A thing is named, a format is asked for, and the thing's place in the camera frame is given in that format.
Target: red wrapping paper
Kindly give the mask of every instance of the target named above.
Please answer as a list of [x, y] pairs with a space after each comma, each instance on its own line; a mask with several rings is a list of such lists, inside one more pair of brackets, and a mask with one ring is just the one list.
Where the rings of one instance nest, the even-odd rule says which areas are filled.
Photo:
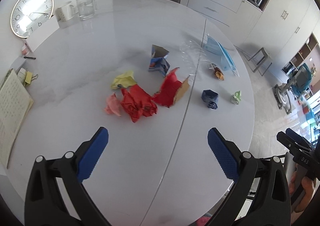
[[130, 90], [121, 89], [123, 100], [121, 106], [128, 113], [131, 120], [136, 123], [143, 115], [150, 117], [157, 113], [157, 105], [151, 101], [151, 96], [147, 94], [139, 85], [130, 87]]
[[[162, 106], [166, 106], [169, 108], [172, 106], [177, 100], [179, 100], [185, 92], [182, 92], [181, 97], [177, 98], [177, 92], [182, 87], [182, 82], [177, 79], [175, 72], [179, 69], [179, 67], [173, 69], [168, 73], [168, 75], [164, 78], [164, 81], [160, 87], [159, 92], [155, 93], [152, 96], [152, 100]], [[188, 79], [184, 81], [187, 85], [185, 86], [188, 89]]]

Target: tiled floor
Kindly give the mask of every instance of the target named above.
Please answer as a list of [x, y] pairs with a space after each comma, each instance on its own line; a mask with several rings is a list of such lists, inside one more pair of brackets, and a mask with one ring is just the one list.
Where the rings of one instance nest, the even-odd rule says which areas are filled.
[[287, 149], [276, 140], [279, 131], [291, 128], [305, 138], [310, 138], [310, 126], [301, 128], [304, 122], [302, 107], [294, 101], [292, 95], [292, 113], [287, 115], [284, 108], [279, 110], [272, 89], [276, 84], [281, 84], [280, 81], [270, 72], [266, 72], [264, 76], [258, 71], [253, 73], [252, 61], [248, 62], [243, 54], [241, 56], [247, 67], [254, 94], [255, 117], [249, 152], [256, 158], [285, 154]]

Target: shelf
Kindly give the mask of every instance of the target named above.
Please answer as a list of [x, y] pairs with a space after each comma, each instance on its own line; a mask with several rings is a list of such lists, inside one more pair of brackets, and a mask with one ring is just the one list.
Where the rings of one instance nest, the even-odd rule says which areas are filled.
[[299, 51], [303, 59], [306, 59], [308, 55], [311, 53], [310, 47], [305, 43]]
[[302, 64], [303, 60], [304, 60], [304, 59], [302, 58], [301, 54], [300, 54], [300, 53], [297, 53], [297, 54], [291, 59], [291, 62], [293, 63], [293, 65], [294, 65], [296, 68], [298, 68], [298, 66], [299, 66], [300, 64]]
[[310, 50], [312, 51], [316, 47], [317, 44], [318, 44], [318, 41], [316, 40], [314, 34], [311, 34], [310, 41], [308, 43]]

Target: marble tabletop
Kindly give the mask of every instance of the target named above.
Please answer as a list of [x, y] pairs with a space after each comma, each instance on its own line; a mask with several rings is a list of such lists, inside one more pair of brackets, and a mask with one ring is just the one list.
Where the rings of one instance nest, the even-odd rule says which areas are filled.
[[[197, 12], [168, 0], [98, 0], [97, 14], [60, 27], [34, 52], [27, 68], [38, 79], [28, 91], [35, 103], [12, 148], [6, 174], [24, 199], [33, 162], [75, 151], [100, 126], [109, 143], [84, 187], [112, 225], [188, 225], [207, 212], [224, 194], [227, 179], [207, 144], [217, 127], [241, 151], [249, 149], [254, 122], [251, 82], [232, 43]], [[210, 53], [198, 48], [209, 34], [229, 52], [240, 77], [226, 71], [225, 81], [213, 77]], [[152, 44], [170, 51], [171, 69], [180, 80], [190, 76], [190, 88], [174, 106], [158, 106], [153, 117], [133, 123], [107, 115], [105, 100], [119, 74], [134, 71], [147, 93], [158, 91], [163, 77], [148, 72]], [[218, 109], [206, 107], [203, 90], [219, 94]], [[230, 97], [241, 90], [240, 105]], [[61, 188], [70, 213], [70, 200]]]

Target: wall clock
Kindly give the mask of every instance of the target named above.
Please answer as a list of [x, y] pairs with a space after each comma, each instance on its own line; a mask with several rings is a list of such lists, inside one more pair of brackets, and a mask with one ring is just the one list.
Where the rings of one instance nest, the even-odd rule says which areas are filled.
[[53, 12], [53, 0], [18, 0], [12, 9], [10, 24], [15, 35], [28, 38]]

